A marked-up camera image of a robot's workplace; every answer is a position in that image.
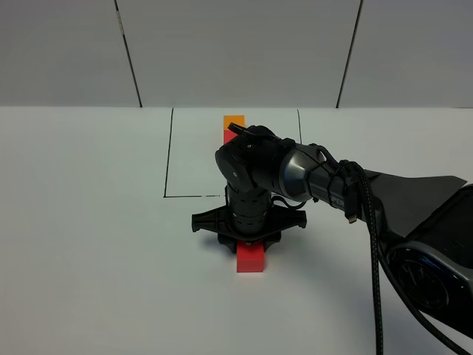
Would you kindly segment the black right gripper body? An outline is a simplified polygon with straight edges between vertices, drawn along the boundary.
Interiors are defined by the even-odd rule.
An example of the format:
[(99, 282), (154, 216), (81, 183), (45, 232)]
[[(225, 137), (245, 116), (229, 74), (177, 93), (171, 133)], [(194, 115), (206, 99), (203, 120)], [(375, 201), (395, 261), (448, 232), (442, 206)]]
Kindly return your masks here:
[(267, 250), (281, 240), (282, 232), (293, 227), (305, 228), (306, 212), (290, 206), (280, 196), (255, 188), (243, 192), (232, 185), (225, 187), (225, 205), (191, 216), (192, 231), (211, 231), (219, 244), (237, 252), (237, 243), (261, 243)]

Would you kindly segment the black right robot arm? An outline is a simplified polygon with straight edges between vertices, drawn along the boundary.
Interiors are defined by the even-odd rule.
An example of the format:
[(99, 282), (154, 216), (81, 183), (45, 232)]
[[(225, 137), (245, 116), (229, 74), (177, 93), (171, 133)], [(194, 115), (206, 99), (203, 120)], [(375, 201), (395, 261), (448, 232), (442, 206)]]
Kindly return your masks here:
[(402, 300), (472, 335), (472, 186), (455, 176), (401, 177), (336, 160), (323, 146), (231, 124), (215, 154), (225, 205), (194, 214), (194, 231), (269, 246), (305, 227), (303, 205), (323, 201), (376, 231), (373, 254)]

